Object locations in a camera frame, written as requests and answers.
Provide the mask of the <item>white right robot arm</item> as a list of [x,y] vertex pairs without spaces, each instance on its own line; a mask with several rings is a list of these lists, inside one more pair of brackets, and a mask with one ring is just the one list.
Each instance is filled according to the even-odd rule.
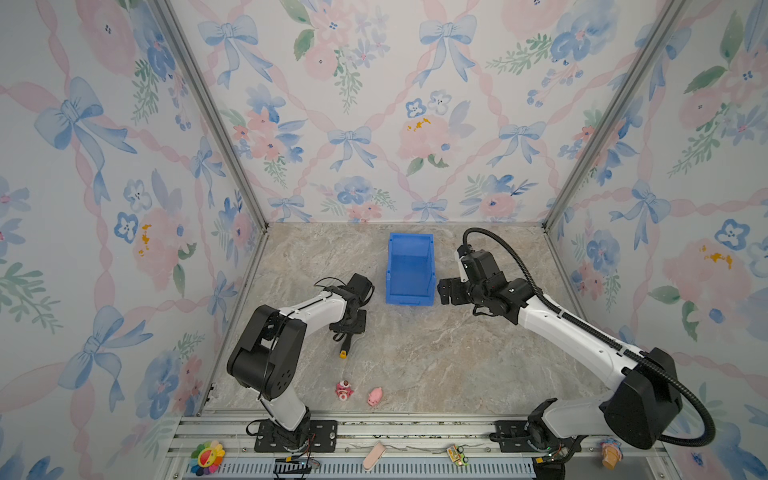
[[[462,245],[456,258],[460,274],[442,279],[442,304],[470,305],[476,316],[501,317],[548,340],[591,371],[606,393],[581,400],[550,398],[539,404],[524,426],[494,434],[499,443],[527,443],[550,452],[579,437],[613,435],[649,449],[682,409],[680,393],[655,374],[675,376],[671,357],[659,350],[646,355],[574,317],[524,278],[509,280],[493,255]],[[649,366],[641,359],[650,361]]]

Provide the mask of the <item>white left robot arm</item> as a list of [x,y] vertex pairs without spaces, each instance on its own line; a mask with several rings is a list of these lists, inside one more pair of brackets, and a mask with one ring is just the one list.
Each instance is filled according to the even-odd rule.
[[291,386],[305,338],[331,332],[345,359],[352,340],[366,330],[367,311],[375,287],[354,274],[347,282],[320,288],[314,297],[290,307],[262,305],[253,312],[226,363],[237,383],[257,392],[272,425],[282,433],[301,431],[310,419],[308,407]]

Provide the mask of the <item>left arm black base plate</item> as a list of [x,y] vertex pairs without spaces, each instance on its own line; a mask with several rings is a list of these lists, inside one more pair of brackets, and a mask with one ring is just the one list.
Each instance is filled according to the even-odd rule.
[[294,431],[263,421],[254,434],[256,453],[333,453],[338,439],[335,420],[304,420]]

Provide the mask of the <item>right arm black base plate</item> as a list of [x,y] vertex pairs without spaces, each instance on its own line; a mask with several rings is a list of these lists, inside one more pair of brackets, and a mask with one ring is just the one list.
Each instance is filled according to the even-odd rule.
[[494,423],[494,428],[489,440],[497,443],[502,453],[530,453],[539,464],[568,462],[581,451],[586,439],[586,436],[556,437],[540,420],[500,420]]

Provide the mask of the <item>yellow black screwdriver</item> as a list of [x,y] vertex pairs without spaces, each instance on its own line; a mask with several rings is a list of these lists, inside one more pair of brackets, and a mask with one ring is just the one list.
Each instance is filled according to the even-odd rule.
[[341,340],[341,347],[339,352],[339,356],[341,359],[348,358],[349,351],[351,349],[351,343],[352,343],[352,335],[344,334]]

